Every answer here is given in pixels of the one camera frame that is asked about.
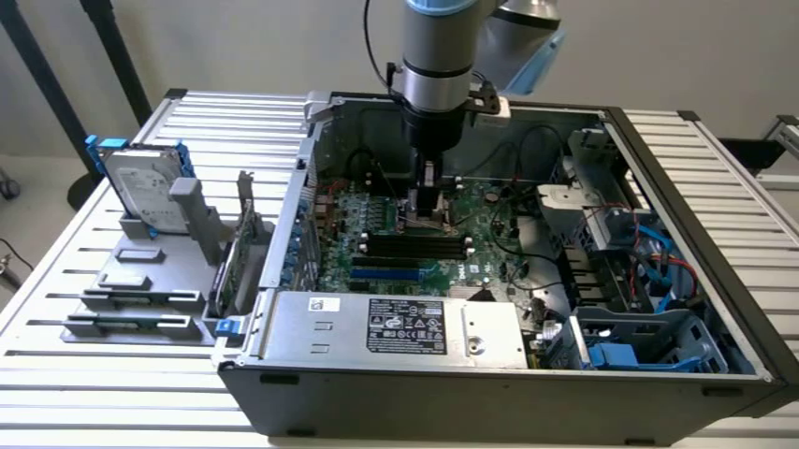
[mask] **power supply label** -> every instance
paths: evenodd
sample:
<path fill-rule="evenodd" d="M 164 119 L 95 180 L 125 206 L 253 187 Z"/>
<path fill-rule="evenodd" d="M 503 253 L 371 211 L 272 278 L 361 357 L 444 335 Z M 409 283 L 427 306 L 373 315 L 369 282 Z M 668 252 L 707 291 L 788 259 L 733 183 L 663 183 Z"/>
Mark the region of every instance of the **power supply label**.
<path fill-rule="evenodd" d="M 372 353 L 447 355 L 443 301 L 372 298 L 367 324 Z"/>

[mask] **gray plastic bracket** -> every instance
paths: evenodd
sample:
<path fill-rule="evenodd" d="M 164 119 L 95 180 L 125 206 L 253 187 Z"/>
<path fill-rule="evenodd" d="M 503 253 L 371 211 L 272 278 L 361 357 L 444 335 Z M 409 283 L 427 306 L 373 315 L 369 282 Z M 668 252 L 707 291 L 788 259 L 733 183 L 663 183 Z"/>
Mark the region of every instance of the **gray plastic bracket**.
<path fill-rule="evenodd" d="M 219 265 L 223 257 L 220 236 L 223 221 L 216 208 L 204 203 L 203 184 L 196 178 L 179 178 L 169 189 L 169 198 L 179 204 L 184 213 L 188 235 L 200 244 L 208 265 Z"/>
<path fill-rule="evenodd" d="M 151 239 L 147 224 L 137 218 L 125 218 L 125 215 L 123 215 L 123 218 L 120 218 L 120 226 L 131 240 Z"/>
<path fill-rule="evenodd" d="M 128 290 L 147 290 L 152 281 L 144 274 L 103 273 L 97 285 L 103 288 L 125 288 Z"/>
<path fill-rule="evenodd" d="M 160 264 L 164 261 L 165 254 L 157 246 L 152 248 L 116 248 L 113 257 L 120 262 Z"/>

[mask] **blue latch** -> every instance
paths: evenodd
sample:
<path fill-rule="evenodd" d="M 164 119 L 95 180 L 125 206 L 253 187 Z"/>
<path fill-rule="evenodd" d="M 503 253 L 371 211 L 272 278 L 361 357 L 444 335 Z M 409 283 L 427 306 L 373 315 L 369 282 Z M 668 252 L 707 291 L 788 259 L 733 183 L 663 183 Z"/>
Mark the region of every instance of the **blue latch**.
<path fill-rule="evenodd" d="M 637 363 L 633 347 L 621 343 L 599 343 L 588 348 L 591 364 L 596 369 L 625 369 L 631 371 L 692 372 L 701 363 L 701 358 L 689 357 L 679 362 Z"/>
<path fill-rule="evenodd" d="M 239 320 L 223 319 L 216 323 L 213 333 L 217 337 L 236 337 L 239 336 L 240 328 L 241 322 Z"/>
<path fill-rule="evenodd" d="M 123 148 L 127 148 L 127 139 L 125 138 L 104 138 L 103 141 L 100 142 L 100 145 L 97 145 L 101 148 L 113 148 L 116 150 L 120 150 Z"/>
<path fill-rule="evenodd" d="M 103 159 L 100 159 L 100 153 L 97 153 L 97 136 L 92 134 L 87 137 L 87 140 L 84 140 L 84 142 L 87 143 L 87 153 L 88 157 L 91 157 L 91 160 L 95 163 L 95 168 L 97 168 L 100 174 L 105 176 L 105 164 L 103 164 Z"/>
<path fill-rule="evenodd" d="M 184 141 L 181 139 L 175 142 L 175 150 L 177 151 L 177 156 L 180 157 L 180 169 L 181 175 L 187 178 L 196 178 L 195 174 L 195 166 L 191 164 L 191 157 L 188 156 L 188 148 L 184 145 Z"/>

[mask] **blue plastic tab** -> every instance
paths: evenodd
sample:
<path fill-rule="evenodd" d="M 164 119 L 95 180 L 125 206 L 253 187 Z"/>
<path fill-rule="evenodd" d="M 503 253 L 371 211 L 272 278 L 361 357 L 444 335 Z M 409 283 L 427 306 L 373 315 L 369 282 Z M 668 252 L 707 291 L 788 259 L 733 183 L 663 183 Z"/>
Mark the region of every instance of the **blue plastic tab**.
<path fill-rule="evenodd" d="M 177 151 L 177 155 L 180 156 L 181 175 L 184 175 L 184 177 L 187 177 L 187 178 L 196 178 L 197 175 L 195 175 L 195 166 L 191 165 L 191 157 L 188 156 L 188 148 L 185 147 L 181 139 L 179 139 L 177 143 L 175 144 L 175 150 Z"/>
<path fill-rule="evenodd" d="M 633 347 L 621 343 L 599 343 L 588 348 L 591 364 L 596 369 L 625 369 L 629 371 L 692 372 L 701 363 L 701 358 L 689 357 L 679 362 L 637 363 Z"/>
<path fill-rule="evenodd" d="M 217 337 L 235 337 L 239 335 L 239 329 L 241 322 L 237 320 L 220 320 L 216 323 L 216 329 L 213 334 Z"/>
<path fill-rule="evenodd" d="M 104 138 L 100 142 L 100 147 L 104 148 L 124 148 L 127 147 L 127 139 L 125 138 Z"/>
<path fill-rule="evenodd" d="M 425 16 L 449 16 L 476 2 L 477 0 L 405 0 L 408 7 Z"/>
<path fill-rule="evenodd" d="M 599 343 L 588 348 L 588 356 L 599 369 L 637 369 L 637 358 L 629 344 Z"/>
<path fill-rule="evenodd" d="M 97 168 L 97 172 L 107 177 L 108 173 L 105 170 L 105 164 L 103 163 L 103 159 L 100 158 L 100 153 L 97 153 L 97 136 L 92 134 L 87 137 L 87 140 L 84 140 L 84 142 L 87 143 L 87 153 L 88 157 L 91 157 L 91 160 L 95 163 L 95 168 Z"/>

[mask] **gray metal frame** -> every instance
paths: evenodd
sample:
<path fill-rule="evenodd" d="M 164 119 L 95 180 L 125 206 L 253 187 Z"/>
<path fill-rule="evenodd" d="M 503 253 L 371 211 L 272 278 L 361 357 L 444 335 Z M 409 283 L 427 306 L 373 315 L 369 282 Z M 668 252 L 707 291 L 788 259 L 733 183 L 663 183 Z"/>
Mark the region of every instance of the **gray metal frame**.
<path fill-rule="evenodd" d="M 799 158 L 799 126 L 789 121 L 783 120 L 789 117 L 777 117 L 776 123 L 769 127 L 765 133 L 765 140 L 779 142 L 788 154 Z M 757 173 L 756 176 L 760 185 L 769 191 L 796 191 L 799 190 L 799 175 L 775 175 L 771 173 Z"/>
<path fill-rule="evenodd" d="M 537 108 L 513 108 L 516 114 L 525 110 L 537 111 Z M 572 109 L 572 113 L 591 112 Z M 608 119 L 601 112 L 596 116 Z M 691 133 L 704 141 L 709 138 L 700 134 L 700 126 L 655 131 L 673 133 L 675 142 Z M 273 342 L 269 323 L 281 319 L 279 315 L 273 316 L 280 313 L 275 306 L 280 294 L 267 291 L 265 301 L 257 309 L 260 320 L 252 322 L 253 338 L 247 351 L 220 364 L 224 384 L 261 433 L 329 438 L 664 445 L 696 431 L 696 426 L 736 413 L 760 413 L 753 404 L 784 386 L 773 381 L 727 310 L 728 305 L 712 288 L 705 268 L 697 263 L 665 212 L 665 199 L 657 197 L 643 181 L 632 150 L 621 138 L 620 125 L 608 120 L 605 127 L 677 247 L 696 267 L 713 307 L 753 365 L 755 375 L 396 367 L 375 360 L 341 362 L 307 355 L 273 359 L 264 354 Z M 671 138 L 669 134 L 657 135 Z M 379 142 L 379 145 L 385 148 L 385 144 Z M 479 160 L 477 148 L 472 145 L 460 150 L 473 155 L 472 160 Z M 672 164 L 672 167 L 691 170 L 716 164 L 735 177 L 743 176 L 739 167 L 723 165 L 728 161 L 724 154 L 709 154 L 713 158 L 708 157 L 704 165 L 689 160 Z M 756 186 L 751 193 L 761 194 Z M 783 218 L 768 197 L 756 204 L 760 203 L 768 207 L 764 209 L 768 213 Z M 796 227 L 791 223 L 784 226 L 787 232 Z M 409 391 L 427 398 L 423 406 L 407 400 Z M 613 413 L 605 413 L 609 403 L 615 404 Z M 383 412 L 376 414 L 381 404 L 391 407 L 383 407 Z M 563 413 L 552 413 L 557 407 L 564 409 Z M 488 411 L 479 414 L 479 426 L 464 426 L 475 420 L 476 410 Z M 563 420 L 565 410 L 569 420 Z M 653 415 L 660 415 L 661 419 L 652 420 Z M 521 423 L 536 423 L 536 426 Z"/>
<path fill-rule="evenodd" d="M 256 207 L 275 220 L 275 198 L 287 177 L 273 157 L 276 142 L 300 142 L 303 131 L 303 97 L 276 95 L 204 93 L 189 91 L 185 102 L 168 99 L 157 107 L 153 119 L 140 133 L 141 138 L 160 137 L 165 142 L 183 138 L 199 156 L 197 175 L 204 180 L 208 203 L 220 209 L 223 217 L 235 218 L 239 202 L 235 200 L 236 165 L 253 169 Z M 169 121 L 171 114 L 176 119 Z M 679 131 L 687 127 L 676 113 L 628 110 L 627 115 L 637 126 L 644 122 L 671 122 Z M 284 124 L 273 127 L 269 122 Z M 655 138 L 657 129 L 639 129 L 644 138 Z M 275 140 L 276 135 L 292 134 L 293 138 Z M 679 140 L 669 145 L 651 145 L 652 152 L 673 159 L 699 153 L 707 158 L 708 150 L 695 139 Z M 703 225 L 717 239 L 723 251 L 736 251 L 725 231 L 779 229 L 768 215 L 756 217 L 735 211 L 707 211 L 709 203 L 695 202 L 700 198 L 735 196 L 735 177 L 724 169 L 689 170 L 667 168 L 672 181 L 692 206 Z M 748 204 L 723 204 L 725 208 L 747 207 Z M 211 349 L 187 346 L 67 344 L 59 339 L 60 328 L 47 326 L 61 320 L 79 303 L 76 295 L 91 286 L 93 274 L 107 261 L 116 241 L 123 235 L 119 229 L 120 205 L 107 183 L 103 183 L 85 206 L 75 215 L 48 254 L 29 275 L 17 295 L 0 313 L 0 446 L 1 447 L 196 447 L 196 448 L 259 448 L 281 447 L 420 447 L 415 442 L 353 442 L 293 440 L 268 438 L 255 432 L 228 394 L 216 370 L 208 362 Z M 761 257 L 748 258 L 728 253 L 735 267 L 741 261 L 765 263 Z M 787 293 L 764 290 L 749 282 L 749 290 L 768 314 L 771 322 L 785 339 L 787 345 L 799 353 L 799 302 Z M 465 388 L 469 379 L 456 385 Z M 440 382 L 437 392 L 445 393 L 453 386 Z M 552 416 L 572 421 L 572 412 L 564 410 L 557 400 L 544 400 L 547 392 L 533 391 L 516 395 L 528 400 L 540 399 L 549 406 Z M 645 403 L 651 392 L 639 393 Z M 500 387 L 491 394 L 511 395 L 516 390 Z M 595 391 L 575 390 L 573 397 L 589 398 Z M 473 411 L 464 427 L 480 426 L 480 404 L 464 403 Z M 641 410 L 653 421 L 665 415 L 681 416 L 689 409 L 688 402 L 680 410 Z M 617 401 L 605 404 L 599 417 L 619 409 Z M 592 420 L 595 427 L 601 425 Z M 524 422 L 523 426 L 537 426 Z M 799 444 L 799 402 L 775 411 L 767 417 L 751 419 L 731 417 L 709 424 L 688 438 L 677 442 L 677 448 L 725 447 L 741 449 L 793 448 Z"/>

